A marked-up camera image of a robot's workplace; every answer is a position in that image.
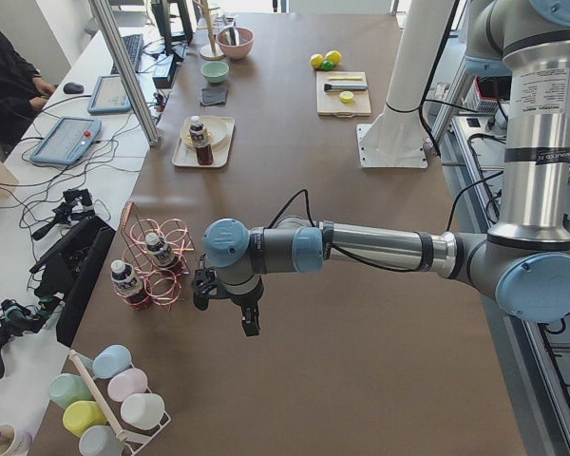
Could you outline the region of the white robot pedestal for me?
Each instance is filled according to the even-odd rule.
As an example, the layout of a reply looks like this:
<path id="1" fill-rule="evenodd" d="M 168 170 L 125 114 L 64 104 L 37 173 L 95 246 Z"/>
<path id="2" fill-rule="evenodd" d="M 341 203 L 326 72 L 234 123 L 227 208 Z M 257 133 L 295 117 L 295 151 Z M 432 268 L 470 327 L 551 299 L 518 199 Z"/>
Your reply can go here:
<path id="1" fill-rule="evenodd" d="M 458 8 L 454 0 L 411 3 L 383 112 L 373 123 L 357 126 L 363 168 L 428 166 L 423 103 Z"/>

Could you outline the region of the wooden cutting board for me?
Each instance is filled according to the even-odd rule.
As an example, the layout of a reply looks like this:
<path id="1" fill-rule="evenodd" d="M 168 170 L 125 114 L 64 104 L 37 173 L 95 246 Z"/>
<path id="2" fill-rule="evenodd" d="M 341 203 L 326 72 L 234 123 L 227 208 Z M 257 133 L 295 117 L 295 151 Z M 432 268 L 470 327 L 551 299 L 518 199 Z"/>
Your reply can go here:
<path id="1" fill-rule="evenodd" d="M 319 116 L 369 117 L 369 84 L 363 71 L 315 73 L 316 111 Z"/>

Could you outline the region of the blue teach pendant far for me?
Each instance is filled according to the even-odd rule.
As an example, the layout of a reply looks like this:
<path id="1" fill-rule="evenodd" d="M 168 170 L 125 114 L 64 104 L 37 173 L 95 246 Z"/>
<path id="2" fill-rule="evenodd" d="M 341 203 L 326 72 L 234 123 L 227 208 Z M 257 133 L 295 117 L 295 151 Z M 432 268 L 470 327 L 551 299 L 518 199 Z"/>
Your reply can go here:
<path id="1" fill-rule="evenodd" d="M 125 113 L 131 103 L 119 75 L 100 76 L 87 106 L 91 115 Z"/>

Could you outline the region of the yellow lemon near board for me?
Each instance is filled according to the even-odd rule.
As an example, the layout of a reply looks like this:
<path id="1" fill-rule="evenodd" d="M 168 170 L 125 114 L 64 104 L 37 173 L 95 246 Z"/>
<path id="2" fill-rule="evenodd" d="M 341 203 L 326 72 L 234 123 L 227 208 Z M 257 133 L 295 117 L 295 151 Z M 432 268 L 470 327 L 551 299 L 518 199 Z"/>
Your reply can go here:
<path id="1" fill-rule="evenodd" d="M 322 54 L 313 54 L 310 58 L 310 65 L 314 69 L 318 69 L 321 67 L 322 63 L 324 62 L 325 57 Z"/>

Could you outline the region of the dark tea bottle on tray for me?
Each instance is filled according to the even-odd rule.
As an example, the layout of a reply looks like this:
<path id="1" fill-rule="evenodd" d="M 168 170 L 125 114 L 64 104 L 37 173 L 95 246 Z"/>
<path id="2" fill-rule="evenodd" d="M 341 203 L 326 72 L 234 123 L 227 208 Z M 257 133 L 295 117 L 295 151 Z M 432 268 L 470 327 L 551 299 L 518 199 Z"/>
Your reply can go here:
<path id="1" fill-rule="evenodd" d="M 208 137 L 208 131 L 200 116 L 192 116 L 188 128 L 192 145 L 196 151 L 199 165 L 211 165 L 214 163 L 213 149 Z"/>

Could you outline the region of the bottle in rack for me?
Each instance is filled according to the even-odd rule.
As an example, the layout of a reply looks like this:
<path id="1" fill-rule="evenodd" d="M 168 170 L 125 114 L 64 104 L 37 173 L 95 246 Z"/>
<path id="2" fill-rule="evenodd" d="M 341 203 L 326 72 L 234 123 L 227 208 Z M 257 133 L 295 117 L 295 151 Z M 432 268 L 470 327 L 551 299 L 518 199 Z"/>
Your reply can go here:
<path id="1" fill-rule="evenodd" d="M 154 264 L 174 274 L 183 271 L 180 257 L 174 253 L 171 245 L 156 232 L 149 232 L 145 235 L 146 250 L 151 255 Z"/>
<path id="2" fill-rule="evenodd" d="M 150 296 L 144 282 L 133 266 L 121 259 L 113 260 L 110 264 L 111 280 L 116 293 L 133 309 L 145 309 L 150 304 Z"/>

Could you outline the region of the pink ice bowl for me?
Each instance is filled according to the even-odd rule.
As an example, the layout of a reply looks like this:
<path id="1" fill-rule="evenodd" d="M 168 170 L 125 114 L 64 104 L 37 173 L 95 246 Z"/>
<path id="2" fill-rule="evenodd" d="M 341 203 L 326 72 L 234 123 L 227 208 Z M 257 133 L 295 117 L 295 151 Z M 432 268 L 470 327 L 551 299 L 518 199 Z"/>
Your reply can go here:
<path id="1" fill-rule="evenodd" d="M 237 27 L 240 35 L 240 45 L 236 47 L 223 44 L 217 35 L 218 46 L 226 57 L 233 60 L 245 58 L 251 51 L 255 39 L 254 33 L 248 28 Z"/>

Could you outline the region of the white plate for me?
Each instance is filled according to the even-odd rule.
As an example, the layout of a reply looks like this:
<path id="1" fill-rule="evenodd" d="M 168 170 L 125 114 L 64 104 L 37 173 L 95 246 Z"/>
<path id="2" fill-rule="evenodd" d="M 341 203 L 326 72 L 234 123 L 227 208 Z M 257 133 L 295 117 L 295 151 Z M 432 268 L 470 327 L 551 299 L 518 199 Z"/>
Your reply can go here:
<path id="1" fill-rule="evenodd" d="M 212 146 L 219 144 L 222 140 L 224 140 L 228 134 L 227 124 L 226 122 L 219 117 L 216 116 L 205 116 L 201 115 L 199 117 L 200 122 L 205 126 L 206 130 L 209 130 L 213 133 L 213 140 L 210 142 Z M 185 132 L 189 131 L 191 124 L 191 117 L 187 118 L 181 126 L 180 129 L 180 137 L 181 139 L 188 145 L 192 146 L 185 141 Z"/>

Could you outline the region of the green bowl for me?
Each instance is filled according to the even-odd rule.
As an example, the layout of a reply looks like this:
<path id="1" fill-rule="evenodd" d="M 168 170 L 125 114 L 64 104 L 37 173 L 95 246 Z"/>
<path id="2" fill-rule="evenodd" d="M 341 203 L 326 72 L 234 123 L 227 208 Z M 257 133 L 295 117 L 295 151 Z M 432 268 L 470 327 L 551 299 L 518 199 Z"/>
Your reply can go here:
<path id="1" fill-rule="evenodd" d="M 207 62 L 200 69 L 201 75 L 210 84 L 224 82 L 229 76 L 229 72 L 229 65 L 221 61 Z"/>

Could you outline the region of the aluminium frame post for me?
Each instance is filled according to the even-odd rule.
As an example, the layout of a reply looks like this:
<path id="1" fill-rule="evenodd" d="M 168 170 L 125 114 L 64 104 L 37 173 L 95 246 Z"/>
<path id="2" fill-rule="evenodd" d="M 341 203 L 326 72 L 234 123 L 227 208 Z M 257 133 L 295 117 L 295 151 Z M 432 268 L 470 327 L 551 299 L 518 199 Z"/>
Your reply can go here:
<path id="1" fill-rule="evenodd" d="M 119 70 L 123 88 L 132 104 L 133 111 L 137 116 L 148 144 L 150 146 L 157 145 L 160 142 L 160 134 L 146 104 L 142 88 L 137 79 L 136 70 L 130 63 L 112 9 L 105 0 L 89 0 L 88 3 L 103 34 L 113 63 Z"/>

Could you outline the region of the blue teach pendant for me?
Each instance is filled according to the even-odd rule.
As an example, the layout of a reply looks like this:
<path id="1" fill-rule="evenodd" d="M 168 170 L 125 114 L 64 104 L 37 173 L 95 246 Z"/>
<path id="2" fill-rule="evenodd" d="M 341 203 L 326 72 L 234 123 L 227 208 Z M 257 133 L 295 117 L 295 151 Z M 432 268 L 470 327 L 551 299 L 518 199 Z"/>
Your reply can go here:
<path id="1" fill-rule="evenodd" d="M 119 75 L 100 76 L 87 106 L 91 115 L 125 113 L 131 103 Z"/>
<path id="2" fill-rule="evenodd" d="M 94 118 L 62 117 L 29 156 L 34 163 L 71 165 L 79 160 L 101 132 Z"/>

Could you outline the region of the blue teach pendant near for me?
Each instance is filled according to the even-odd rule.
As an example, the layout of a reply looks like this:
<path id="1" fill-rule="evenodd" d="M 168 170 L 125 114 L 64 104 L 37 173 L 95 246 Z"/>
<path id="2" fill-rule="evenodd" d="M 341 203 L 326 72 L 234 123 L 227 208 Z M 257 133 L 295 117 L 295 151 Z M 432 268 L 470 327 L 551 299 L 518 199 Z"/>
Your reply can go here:
<path id="1" fill-rule="evenodd" d="M 94 118 L 62 117 L 29 156 L 34 163 L 71 165 L 79 160 L 101 132 Z"/>

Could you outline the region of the yellow plastic knife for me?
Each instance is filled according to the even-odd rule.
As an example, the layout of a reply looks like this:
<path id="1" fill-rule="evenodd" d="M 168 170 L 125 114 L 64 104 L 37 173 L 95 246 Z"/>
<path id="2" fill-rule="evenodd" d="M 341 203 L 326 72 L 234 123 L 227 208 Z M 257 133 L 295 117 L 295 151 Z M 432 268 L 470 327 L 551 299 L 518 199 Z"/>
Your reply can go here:
<path id="1" fill-rule="evenodd" d="M 328 81 L 363 81 L 363 76 L 360 75 L 334 75 L 329 76 Z"/>

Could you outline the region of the computer mouse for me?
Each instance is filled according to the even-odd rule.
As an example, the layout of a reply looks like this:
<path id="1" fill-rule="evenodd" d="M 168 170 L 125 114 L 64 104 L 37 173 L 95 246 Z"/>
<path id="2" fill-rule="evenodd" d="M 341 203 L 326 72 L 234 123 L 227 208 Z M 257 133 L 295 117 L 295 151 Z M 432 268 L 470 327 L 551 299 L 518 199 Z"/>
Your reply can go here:
<path id="1" fill-rule="evenodd" d="M 63 92 L 65 94 L 82 94 L 85 91 L 83 85 L 69 82 L 63 85 Z"/>

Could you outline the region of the cream rabbit tray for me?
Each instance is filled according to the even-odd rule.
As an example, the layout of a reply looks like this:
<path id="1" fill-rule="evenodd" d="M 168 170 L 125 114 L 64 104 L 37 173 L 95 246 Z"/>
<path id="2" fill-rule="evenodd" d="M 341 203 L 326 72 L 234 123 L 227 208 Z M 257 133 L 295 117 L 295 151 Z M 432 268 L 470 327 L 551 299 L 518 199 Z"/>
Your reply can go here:
<path id="1" fill-rule="evenodd" d="M 213 149 L 213 157 L 214 163 L 208 165 L 208 168 L 221 168 L 223 167 L 229 159 L 229 152 L 230 152 L 230 145 L 232 141 L 232 137 L 234 135 L 235 129 L 235 119 L 233 117 L 219 117 L 222 118 L 226 124 L 228 129 L 228 134 L 224 140 L 222 140 L 219 144 L 212 146 Z M 179 137 L 175 151 L 172 156 L 171 162 L 177 167 L 201 167 L 201 165 L 197 162 L 196 151 L 194 146 L 188 146 L 182 139 Z"/>

